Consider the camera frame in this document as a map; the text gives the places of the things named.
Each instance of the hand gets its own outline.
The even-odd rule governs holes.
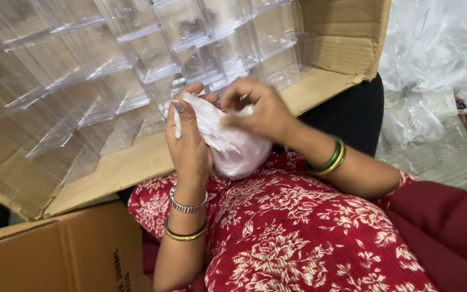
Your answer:
[[[183,89],[171,102],[167,117],[165,137],[169,152],[178,174],[178,186],[202,189],[212,174],[213,161],[210,148],[199,133],[196,113],[192,106],[183,100],[183,93],[200,93],[203,83],[194,83]],[[219,100],[217,94],[201,96],[211,103]],[[176,139],[176,122],[174,110],[178,111],[181,123],[181,137]]]
[[[273,86],[251,77],[237,78],[224,92],[221,109],[240,110],[247,104],[255,104],[253,115],[233,115],[221,119],[225,127],[237,127],[266,139],[289,145],[288,142],[301,122],[293,116]]]

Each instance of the floral pattern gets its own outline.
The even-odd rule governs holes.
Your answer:
[[[414,180],[402,173],[398,187]],[[158,239],[175,182],[175,174],[146,180],[129,202]],[[214,178],[207,191],[209,291],[436,291],[380,208],[386,196],[375,205],[342,194],[305,172],[296,153],[271,153],[248,178]]]

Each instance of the fingernail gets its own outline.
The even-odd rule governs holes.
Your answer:
[[[176,108],[176,110],[179,112],[179,113],[182,113],[185,111],[185,108],[183,107],[183,105],[177,101],[177,100],[173,100],[172,101],[172,104],[174,105],[174,107]]]

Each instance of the floor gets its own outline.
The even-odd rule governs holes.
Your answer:
[[[467,124],[462,116],[444,123],[442,139],[427,143],[410,143],[397,149],[381,137],[376,158],[418,176],[467,190]]]

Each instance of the open cardboard box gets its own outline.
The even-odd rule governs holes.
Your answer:
[[[313,48],[312,68],[282,91],[295,115],[376,76],[390,10],[390,0],[300,4],[305,31],[313,33]],[[0,202],[31,221],[67,213],[172,169],[161,132],[138,137],[132,148],[103,156],[92,175],[61,187],[0,136]]]
[[[1,228],[0,291],[152,291],[140,225],[114,202]]]

